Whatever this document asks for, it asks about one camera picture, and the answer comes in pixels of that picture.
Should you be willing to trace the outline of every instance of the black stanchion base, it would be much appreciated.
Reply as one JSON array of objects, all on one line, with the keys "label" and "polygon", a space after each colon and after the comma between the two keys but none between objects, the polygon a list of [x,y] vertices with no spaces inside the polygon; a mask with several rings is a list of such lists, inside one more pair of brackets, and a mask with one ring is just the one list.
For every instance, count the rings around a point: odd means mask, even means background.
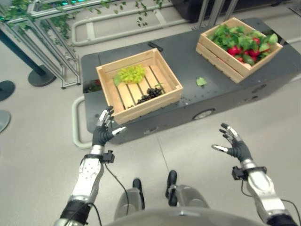
[{"label": "black stanchion base", "polygon": [[38,75],[35,71],[32,71],[28,76],[28,82],[35,87],[46,86],[56,79],[44,65],[40,65],[40,68],[46,72],[44,75]]},{"label": "black stanchion base", "polygon": [[8,98],[15,90],[15,85],[12,81],[0,82],[0,101]]},{"label": "black stanchion base", "polygon": [[7,111],[0,110],[0,133],[8,126],[10,115]]}]

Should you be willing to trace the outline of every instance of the green grape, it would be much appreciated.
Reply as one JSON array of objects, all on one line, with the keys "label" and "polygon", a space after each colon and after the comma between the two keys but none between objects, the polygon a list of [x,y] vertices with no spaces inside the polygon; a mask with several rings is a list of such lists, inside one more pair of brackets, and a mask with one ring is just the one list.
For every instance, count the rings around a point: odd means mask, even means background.
[{"label": "green grape", "polygon": [[145,76],[145,70],[141,65],[129,66],[127,68],[121,68],[117,76],[127,84],[139,83]]}]

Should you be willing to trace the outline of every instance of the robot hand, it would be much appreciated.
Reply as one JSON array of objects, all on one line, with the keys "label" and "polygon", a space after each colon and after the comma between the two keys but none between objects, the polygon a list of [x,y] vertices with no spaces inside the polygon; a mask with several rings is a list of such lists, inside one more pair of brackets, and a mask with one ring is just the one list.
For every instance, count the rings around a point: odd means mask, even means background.
[{"label": "robot hand", "polygon": [[114,116],[112,116],[113,113],[113,107],[109,106],[99,116],[96,128],[93,133],[92,146],[104,146],[106,142],[111,140],[115,135],[124,132],[127,129],[126,127],[121,127],[115,130],[108,128],[109,124],[114,118]]},{"label": "robot hand", "polygon": [[232,148],[227,148],[220,145],[212,145],[212,148],[238,158],[240,162],[243,162],[247,159],[252,160],[249,148],[246,146],[238,133],[226,123],[222,123],[221,126],[225,130],[220,129],[219,131],[223,134],[222,136],[226,138],[230,142],[230,144],[232,144]]}]

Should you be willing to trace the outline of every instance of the grape bunch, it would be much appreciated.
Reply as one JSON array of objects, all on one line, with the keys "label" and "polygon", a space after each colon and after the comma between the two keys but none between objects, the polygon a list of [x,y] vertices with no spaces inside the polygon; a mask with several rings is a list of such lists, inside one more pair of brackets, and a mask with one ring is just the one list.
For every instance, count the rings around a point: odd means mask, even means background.
[{"label": "grape bunch", "polygon": [[141,99],[138,100],[137,104],[141,104],[147,100],[150,100],[152,98],[155,98],[155,97],[158,97],[162,94],[162,89],[158,89],[158,88],[150,88],[150,89],[147,89],[147,94],[148,95],[143,95],[141,97]]},{"label": "grape bunch", "polygon": [[145,76],[145,70],[141,65],[121,68],[117,77],[124,83],[139,83]]}]

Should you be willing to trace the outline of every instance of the cable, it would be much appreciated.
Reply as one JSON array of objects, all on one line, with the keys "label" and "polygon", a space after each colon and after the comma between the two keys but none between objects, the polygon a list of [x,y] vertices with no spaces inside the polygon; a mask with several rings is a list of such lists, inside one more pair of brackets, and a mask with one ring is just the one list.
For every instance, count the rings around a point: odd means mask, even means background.
[{"label": "cable", "polygon": [[[242,180],[241,181],[241,192],[242,192],[242,194],[244,194],[245,196],[248,196],[248,197],[253,197],[252,195],[249,195],[249,194],[246,194],[245,192],[244,192],[244,181]],[[293,203],[292,201],[289,201],[289,200],[286,200],[286,199],[281,199],[281,201],[283,201],[283,202],[288,202],[288,203],[290,203],[290,204],[292,204],[293,206],[294,206],[294,208],[295,208],[295,210],[296,210],[296,212],[297,212],[297,216],[298,216],[298,220],[299,220],[299,225],[301,226],[301,218],[300,218],[300,214],[299,214],[299,211],[298,211],[298,208],[297,208],[297,206],[295,205],[295,203]]]},{"label": "cable", "polygon": [[247,193],[244,192],[244,181],[243,181],[243,180],[241,181],[241,192],[242,192],[242,194],[244,194],[245,196],[253,197],[253,196],[251,196],[251,195],[249,195],[249,194],[247,194]]},{"label": "cable", "polygon": [[292,205],[295,207],[295,210],[296,210],[297,215],[298,215],[299,225],[301,226],[300,214],[299,214],[298,208],[297,208],[297,206],[295,205],[295,203],[293,203],[292,201],[286,200],[286,199],[281,199],[281,201],[283,201],[283,202],[288,202],[288,203],[292,204]]},{"label": "cable", "polygon": [[117,176],[115,176],[115,175],[112,173],[112,171],[109,170],[107,164],[105,163],[104,165],[105,165],[105,167],[107,168],[108,172],[111,173],[111,175],[117,180],[117,182],[122,186],[124,192],[126,193],[126,197],[127,197],[127,213],[126,213],[126,215],[127,215],[127,214],[128,214],[128,207],[129,207],[129,200],[128,200],[127,190],[124,188],[124,186],[122,185],[122,183],[118,180]]},{"label": "cable", "polygon": [[82,205],[81,207],[79,207],[79,209],[77,211],[75,211],[71,217],[69,217],[69,219],[67,220],[67,222],[64,224],[64,226],[67,226],[67,224],[73,219],[73,217],[75,216],[75,214],[78,213],[78,211],[80,211],[83,207],[87,206],[87,205],[92,205],[94,208],[95,208],[95,211],[96,211],[96,214],[97,214],[97,217],[98,217],[98,222],[99,222],[99,225],[102,226],[102,221],[100,220],[100,215],[99,215],[99,212],[98,212],[98,209],[97,207],[94,205],[94,203],[92,202],[87,202],[85,203],[84,205]]}]

